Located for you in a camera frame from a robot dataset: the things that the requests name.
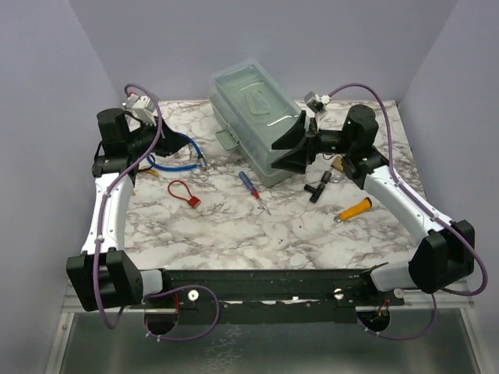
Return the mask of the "blue cable lock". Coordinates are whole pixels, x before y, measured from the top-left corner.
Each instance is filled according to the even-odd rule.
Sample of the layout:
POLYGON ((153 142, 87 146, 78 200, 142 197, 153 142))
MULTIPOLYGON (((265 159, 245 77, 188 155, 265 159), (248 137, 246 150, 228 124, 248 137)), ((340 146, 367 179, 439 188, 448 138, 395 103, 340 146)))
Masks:
POLYGON ((186 134, 179 133, 179 135, 189 140, 189 144, 194 148, 194 150, 197 153, 197 160, 198 160, 197 163, 190 164, 190 165, 184 165, 184 166, 180 166, 180 167, 166 167, 166 166, 157 164, 154 156, 152 154, 150 154, 146 157, 150 166, 152 168, 159 170, 159 171, 166 171, 166 172, 189 171, 189 170, 193 170, 195 168, 200 168, 202 171, 206 171, 208 168, 207 162, 206 162, 206 159, 205 159, 201 149, 197 145, 197 143, 192 138, 187 136, 186 134))

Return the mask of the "brass padlock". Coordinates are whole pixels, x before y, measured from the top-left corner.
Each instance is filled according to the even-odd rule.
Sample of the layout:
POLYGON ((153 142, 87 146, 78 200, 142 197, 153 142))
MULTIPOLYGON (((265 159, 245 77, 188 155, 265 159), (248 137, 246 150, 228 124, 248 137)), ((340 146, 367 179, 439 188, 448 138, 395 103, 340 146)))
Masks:
POLYGON ((334 176, 331 177, 331 182, 333 183, 339 183, 345 177, 342 159, 343 156, 336 156, 331 162, 331 170, 335 172, 334 176))

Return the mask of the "red cable lock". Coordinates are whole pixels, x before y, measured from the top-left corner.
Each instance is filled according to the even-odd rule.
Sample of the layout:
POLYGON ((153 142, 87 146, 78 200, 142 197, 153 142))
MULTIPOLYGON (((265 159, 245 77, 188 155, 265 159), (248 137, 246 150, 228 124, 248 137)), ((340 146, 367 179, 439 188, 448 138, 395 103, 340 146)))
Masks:
POLYGON ((176 179, 169 182, 167 190, 170 196, 182 200, 193 209, 201 204, 201 200, 192 194, 189 186, 182 180, 176 179))

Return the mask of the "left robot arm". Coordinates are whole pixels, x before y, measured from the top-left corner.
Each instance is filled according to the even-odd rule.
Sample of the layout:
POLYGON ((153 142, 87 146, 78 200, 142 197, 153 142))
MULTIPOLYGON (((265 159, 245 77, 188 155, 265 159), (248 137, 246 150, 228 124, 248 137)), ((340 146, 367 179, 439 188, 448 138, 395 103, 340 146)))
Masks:
POLYGON ((173 290, 159 269, 139 270, 125 252, 126 217, 138 160, 146 151, 171 155, 189 140, 173 132, 155 115, 129 128, 137 115, 121 108, 97 114, 101 134, 92 175, 96 189, 94 212, 81 253, 68 258, 66 273, 83 309, 93 312, 137 305, 146 297, 157 308, 172 301, 173 290))

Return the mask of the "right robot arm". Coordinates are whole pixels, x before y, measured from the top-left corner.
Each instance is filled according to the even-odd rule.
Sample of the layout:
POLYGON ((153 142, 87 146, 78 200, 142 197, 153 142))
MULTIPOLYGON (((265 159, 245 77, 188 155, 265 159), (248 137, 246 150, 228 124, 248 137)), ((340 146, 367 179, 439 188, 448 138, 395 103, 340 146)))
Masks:
POLYGON ((271 145, 285 151, 272 167, 296 174, 305 173, 319 153, 340 154, 346 177, 382 203, 412 236, 417 249, 409 261, 376 266, 359 285, 359 297, 367 305, 378 304, 395 288, 432 294, 474 270, 472 225, 440 213, 391 171, 373 144, 378 129, 373 109, 357 104, 340 130, 319 129, 301 113, 271 145))

